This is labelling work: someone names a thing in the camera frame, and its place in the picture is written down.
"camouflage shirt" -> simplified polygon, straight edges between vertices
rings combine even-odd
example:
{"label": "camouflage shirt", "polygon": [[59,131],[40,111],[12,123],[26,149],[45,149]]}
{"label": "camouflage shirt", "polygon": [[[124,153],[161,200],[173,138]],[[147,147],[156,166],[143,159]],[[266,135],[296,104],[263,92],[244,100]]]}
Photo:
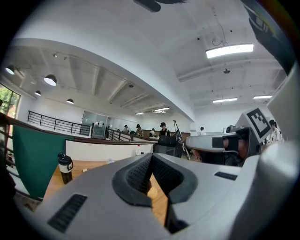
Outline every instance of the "camouflage shirt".
{"label": "camouflage shirt", "polygon": [[140,137],[144,137],[144,132],[141,128],[138,128],[136,131],[136,135],[140,136]]}

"black and white tumbler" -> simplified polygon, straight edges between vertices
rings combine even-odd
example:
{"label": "black and white tumbler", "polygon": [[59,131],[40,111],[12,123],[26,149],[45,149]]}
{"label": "black and white tumbler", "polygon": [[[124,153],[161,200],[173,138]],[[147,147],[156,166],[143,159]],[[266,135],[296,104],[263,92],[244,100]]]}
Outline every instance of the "black and white tumbler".
{"label": "black and white tumbler", "polygon": [[72,159],[64,153],[58,154],[58,166],[60,167],[60,172],[64,184],[67,184],[72,180],[72,168],[73,162]]}

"green panel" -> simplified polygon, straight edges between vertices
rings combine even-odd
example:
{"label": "green panel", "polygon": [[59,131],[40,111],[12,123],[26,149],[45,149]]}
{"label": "green panel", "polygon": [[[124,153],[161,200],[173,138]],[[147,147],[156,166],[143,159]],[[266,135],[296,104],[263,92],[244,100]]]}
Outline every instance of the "green panel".
{"label": "green panel", "polygon": [[65,137],[14,125],[15,165],[27,191],[33,197],[44,197],[57,167],[57,154],[65,153]]}

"desk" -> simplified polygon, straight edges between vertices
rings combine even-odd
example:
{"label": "desk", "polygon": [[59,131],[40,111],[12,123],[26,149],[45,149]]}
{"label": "desk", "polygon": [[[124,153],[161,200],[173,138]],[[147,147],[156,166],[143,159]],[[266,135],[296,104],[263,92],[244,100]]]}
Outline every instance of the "desk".
{"label": "desk", "polygon": [[[106,165],[107,161],[76,161],[73,160],[73,169],[72,176],[73,179],[77,178],[81,174],[83,174],[82,169],[87,168],[92,169],[95,167]],[[159,222],[164,225],[165,216],[168,205],[168,198],[165,196],[164,192],[161,190],[158,182],[152,175],[150,178],[152,188],[150,189],[148,196],[152,198],[152,211],[153,214],[157,217]],[[60,168],[57,166],[51,180],[48,184],[44,199],[49,199],[56,191],[61,189],[65,184],[62,181]]]}

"smoke detector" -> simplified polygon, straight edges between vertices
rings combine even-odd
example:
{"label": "smoke detector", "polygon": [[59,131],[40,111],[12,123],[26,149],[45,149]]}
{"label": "smoke detector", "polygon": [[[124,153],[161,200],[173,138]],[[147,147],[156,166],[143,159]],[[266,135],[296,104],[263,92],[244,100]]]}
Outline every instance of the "smoke detector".
{"label": "smoke detector", "polygon": [[225,70],[223,71],[223,73],[228,74],[228,73],[230,73],[230,70],[227,69],[227,68],[225,68]]}

